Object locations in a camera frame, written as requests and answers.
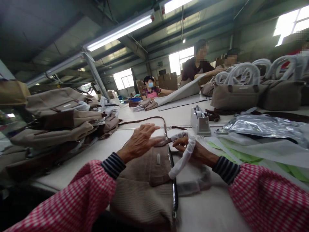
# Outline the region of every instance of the worker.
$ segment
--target worker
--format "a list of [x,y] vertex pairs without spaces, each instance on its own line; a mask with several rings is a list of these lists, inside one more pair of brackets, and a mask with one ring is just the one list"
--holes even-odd
[[224,64],[221,64],[216,67],[219,70],[227,70],[229,67],[234,66],[237,63],[239,50],[237,48],[232,48],[227,51],[224,57]]
[[[103,162],[84,165],[71,183],[7,231],[91,231],[112,201],[116,179],[126,163],[160,142],[151,135],[160,129],[144,124],[117,153]],[[184,151],[188,137],[173,146]],[[279,174],[258,165],[230,162],[196,142],[192,159],[212,168],[229,185],[229,193],[253,231],[309,231],[309,194]]]
[[204,39],[199,40],[194,45],[194,57],[184,63],[183,75],[181,76],[180,87],[196,79],[199,75],[205,74],[205,78],[216,76],[223,69],[215,69],[206,60],[208,52],[208,42]]
[[150,98],[153,101],[156,97],[158,97],[159,93],[170,94],[174,92],[174,90],[165,90],[154,86],[154,81],[155,78],[153,76],[147,76],[144,78],[144,85],[146,85],[146,87],[142,90],[143,100]]

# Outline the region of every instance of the fluorescent light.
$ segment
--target fluorescent light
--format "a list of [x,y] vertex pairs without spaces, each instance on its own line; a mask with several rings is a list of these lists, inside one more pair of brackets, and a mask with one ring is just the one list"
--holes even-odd
[[117,27],[109,33],[99,37],[95,42],[86,44],[86,49],[92,52],[110,42],[113,42],[116,39],[121,38],[122,36],[125,36],[143,26],[146,26],[147,24],[150,24],[153,21],[153,14],[154,10],[148,11],[138,18],[135,18],[123,24],[122,26]]
[[191,2],[192,0],[172,0],[164,4],[165,14]]

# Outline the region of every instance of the white plastic wrap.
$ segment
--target white plastic wrap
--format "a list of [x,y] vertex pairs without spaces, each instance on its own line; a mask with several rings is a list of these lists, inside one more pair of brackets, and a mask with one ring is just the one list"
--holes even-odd
[[182,158],[174,165],[171,171],[168,173],[170,179],[175,179],[175,177],[181,172],[184,166],[189,162],[189,159],[193,153],[193,149],[195,147],[195,137],[188,131],[183,131],[179,134],[173,135],[171,137],[172,141],[176,141],[179,138],[188,136],[189,143],[186,147],[186,150],[183,153]]

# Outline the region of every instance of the bag strap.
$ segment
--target bag strap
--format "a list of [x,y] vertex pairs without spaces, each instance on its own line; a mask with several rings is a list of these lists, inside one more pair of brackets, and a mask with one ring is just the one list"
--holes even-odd
[[163,120],[163,122],[164,122],[164,132],[165,132],[165,134],[166,134],[166,136],[167,136],[167,128],[166,128],[166,123],[165,123],[165,120],[164,120],[164,118],[163,118],[163,117],[160,117],[160,116],[153,116],[153,117],[146,118],[146,119],[142,119],[142,120],[136,120],[136,121],[123,122],[123,123],[119,124],[119,126],[121,126],[121,125],[125,125],[125,124],[131,124],[131,123],[139,123],[139,122],[146,121],[146,120],[153,119],[153,118],[160,118],[160,119],[162,119],[162,120]]

